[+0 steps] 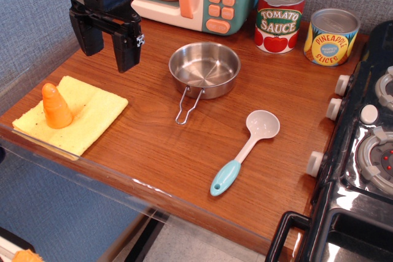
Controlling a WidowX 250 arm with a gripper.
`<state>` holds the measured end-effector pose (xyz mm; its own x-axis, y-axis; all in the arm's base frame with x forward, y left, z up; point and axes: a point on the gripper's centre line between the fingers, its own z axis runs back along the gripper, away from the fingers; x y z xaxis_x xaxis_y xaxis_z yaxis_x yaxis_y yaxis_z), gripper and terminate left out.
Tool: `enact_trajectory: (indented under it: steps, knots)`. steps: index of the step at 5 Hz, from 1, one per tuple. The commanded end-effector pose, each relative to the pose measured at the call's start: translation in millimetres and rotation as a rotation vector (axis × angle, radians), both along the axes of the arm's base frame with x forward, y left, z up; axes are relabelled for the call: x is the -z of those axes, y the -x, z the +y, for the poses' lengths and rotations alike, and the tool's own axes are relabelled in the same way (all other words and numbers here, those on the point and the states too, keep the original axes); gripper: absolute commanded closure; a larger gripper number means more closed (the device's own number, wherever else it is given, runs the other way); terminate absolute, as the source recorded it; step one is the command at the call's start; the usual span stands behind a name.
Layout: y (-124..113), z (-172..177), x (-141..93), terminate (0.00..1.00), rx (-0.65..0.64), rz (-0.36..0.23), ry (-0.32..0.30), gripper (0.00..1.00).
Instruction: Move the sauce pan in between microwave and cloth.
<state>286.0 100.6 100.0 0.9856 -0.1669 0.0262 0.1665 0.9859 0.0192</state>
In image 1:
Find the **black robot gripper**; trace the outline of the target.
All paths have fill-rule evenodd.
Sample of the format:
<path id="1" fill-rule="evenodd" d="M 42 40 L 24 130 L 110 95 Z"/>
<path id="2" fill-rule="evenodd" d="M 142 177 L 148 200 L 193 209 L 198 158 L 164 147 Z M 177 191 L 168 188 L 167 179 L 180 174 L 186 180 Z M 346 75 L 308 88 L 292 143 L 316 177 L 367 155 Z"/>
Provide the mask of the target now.
<path id="1" fill-rule="evenodd" d="M 115 59 L 120 73 L 140 63 L 143 34 L 141 17 L 132 8 L 134 0 L 71 0 L 69 17 L 81 50 L 92 56 L 104 48 L 103 32 L 112 35 Z M 115 33 L 114 20 L 126 27 L 126 34 Z"/>

